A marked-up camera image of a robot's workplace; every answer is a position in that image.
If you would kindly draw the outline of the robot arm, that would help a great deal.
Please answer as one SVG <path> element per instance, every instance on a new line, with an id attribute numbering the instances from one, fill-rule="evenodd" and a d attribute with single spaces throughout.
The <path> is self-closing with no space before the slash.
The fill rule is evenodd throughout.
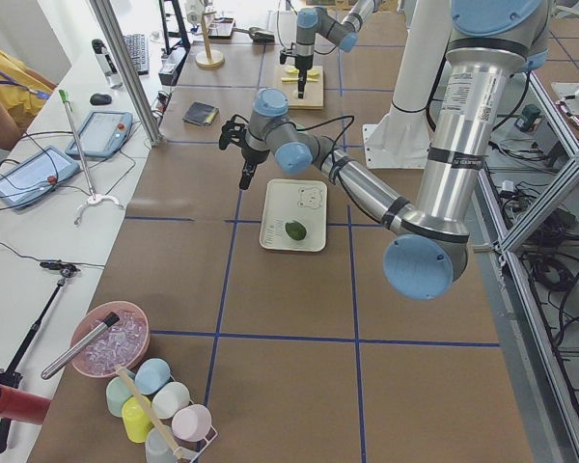
<path id="1" fill-rule="evenodd" d="M 325 136 L 290 119 L 284 93 L 266 88 L 249 118 L 234 115 L 219 146 L 240 148 L 239 186 L 250 185 L 257 167 L 273 157 L 296 175 L 318 168 L 344 189 L 372 220 L 395 234 L 383 269 L 399 293 L 418 300 L 444 294 L 467 264 L 464 218 L 509 78 L 540 67 L 547 55 L 549 1 L 454 1 L 451 30 L 440 40 L 438 60 L 451 73 L 427 152 L 418 198 L 408 201 Z"/>
<path id="2" fill-rule="evenodd" d="M 316 36 L 320 35 L 343 52 L 349 52 L 358 40 L 358 33 L 373 13 L 379 10 L 380 0 L 360 0 L 339 22 L 325 8 L 313 7 L 300 10 L 296 17 L 295 42 L 280 52 L 280 64 L 287 58 L 294 59 L 298 69 L 297 97 L 303 99 L 308 71 L 313 67 Z"/>

